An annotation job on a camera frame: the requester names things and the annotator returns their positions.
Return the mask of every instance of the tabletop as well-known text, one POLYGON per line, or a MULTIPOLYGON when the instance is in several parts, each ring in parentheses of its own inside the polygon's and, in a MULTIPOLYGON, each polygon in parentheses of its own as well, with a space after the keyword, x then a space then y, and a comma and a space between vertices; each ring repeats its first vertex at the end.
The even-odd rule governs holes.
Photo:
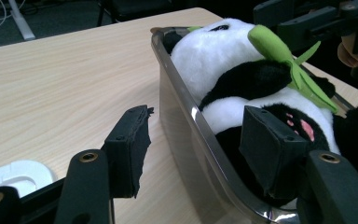
POLYGON ((0 47, 0 166, 39 161, 63 178, 71 158, 101 148, 127 109, 148 105, 155 113, 141 188, 137 199, 115 199, 116 222, 200 223, 158 119, 150 29, 219 20, 191 8, 0 47))

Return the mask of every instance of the panda plush toy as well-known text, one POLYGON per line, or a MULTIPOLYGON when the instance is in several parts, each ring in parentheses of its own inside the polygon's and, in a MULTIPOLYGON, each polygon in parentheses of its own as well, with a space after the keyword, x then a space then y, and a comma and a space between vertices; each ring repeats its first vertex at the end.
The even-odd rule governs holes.
POLYGON ((290 200, 265 195, 239 151, 246 105, 263 108, 307 139, 310 149, 346 157, 358 171, 358 108, 346 118, 330 100, 335 87, 310 77, 268 28, 223 19, 182 37, 166 36, 166 49, 194 101, 238 174, 255 195, 280 206, 290 200))

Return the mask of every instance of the white object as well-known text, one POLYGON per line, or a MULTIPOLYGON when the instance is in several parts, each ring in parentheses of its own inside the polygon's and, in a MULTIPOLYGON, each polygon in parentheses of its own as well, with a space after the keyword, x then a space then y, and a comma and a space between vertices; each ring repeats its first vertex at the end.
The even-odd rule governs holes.
POLYGON ((27 21, 21 15, 19 8, 17 7, 17 3, 15 0, 8 0, 11 6, 11 16, 13 17, 14 21, 19 27, 19 30, 22 34, 24 40, 33 40, 35 39, 34 33, 32 32, 31 28, 29 27, 27 21))
POLYGON ((37 161, 13 161, 0 167, 0 186, 16 188, 20 197, 54 181, 55 175, 47 166, 37 161))
POLYGON ((248 38, 254 27, 237 19, 224 19, 189 33, 175 45, 172 62, 197 105, 226 71, 263 59, 248 38))

